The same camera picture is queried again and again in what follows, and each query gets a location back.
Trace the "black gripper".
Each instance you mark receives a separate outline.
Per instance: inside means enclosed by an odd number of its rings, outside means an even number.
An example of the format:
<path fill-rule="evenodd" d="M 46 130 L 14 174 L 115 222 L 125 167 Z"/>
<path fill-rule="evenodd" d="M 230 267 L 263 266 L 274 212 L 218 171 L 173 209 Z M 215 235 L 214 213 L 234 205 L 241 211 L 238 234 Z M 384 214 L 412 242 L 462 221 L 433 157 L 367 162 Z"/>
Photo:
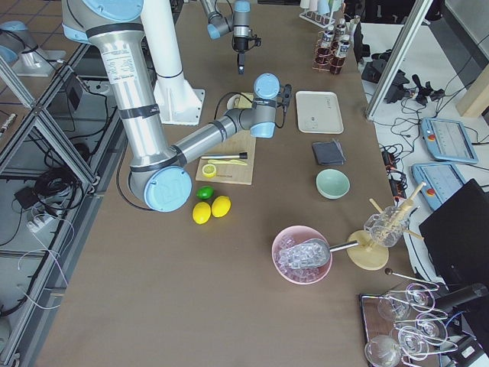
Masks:
<path fill-rule="evenodd" d="M 233 50 L 237 53 L 237 67 L 238 73 L 243 74 L 245 72 L 245 53 L 248 51 L 248 38 L 234 36 L 232 38 Z"/>
<path fill-rule="evenodd" d="M 292 96 L 292 86 L 290 84 L 284 85 L 282 91 L 280 92 L 280 102 L 279 102 L 279 107 L 282 108 L 283 113 L 287 113 L 287 110 L 290 106 L 291 96 Z"/>

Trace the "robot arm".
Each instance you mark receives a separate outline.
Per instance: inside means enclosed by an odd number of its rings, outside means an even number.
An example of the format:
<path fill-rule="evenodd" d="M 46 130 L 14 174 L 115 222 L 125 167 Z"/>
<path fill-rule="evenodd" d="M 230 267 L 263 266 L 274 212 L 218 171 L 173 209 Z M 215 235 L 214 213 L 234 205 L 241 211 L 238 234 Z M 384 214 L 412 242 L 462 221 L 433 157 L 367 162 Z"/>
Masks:
<path fill-rule="evenodd" d="M 207 31 L 211 39 L 216 40 L 226 34 L 232 34 L 232 49 L 237 55 L 238 73 L 245 72 L 245 54 L 252 47 L 259 47 L 261 39 L 252 34 L 250 28 L 251 5 L 249 1 L 235 1 L 231 7 L 230 15 L 223 15 L 217 6 L 217 1 L 201 1 L 203 11 L 207 17 Z"/>
<path fill-rule="evenodd" d="M 129 187 L 156 211 L 179 209 L 192 181 L 187 163 L 239 131 L 270 138 L 278 109 L 290 103 L 290 85 L 271 73 L 254 82 L 247 109 L 229 109 L 174 145 L 164 124 L 196 125 L 202 100 L 185 80 L 168 1 L 65 1 L 67 38 L 99 49 L 130 143 Z"/>

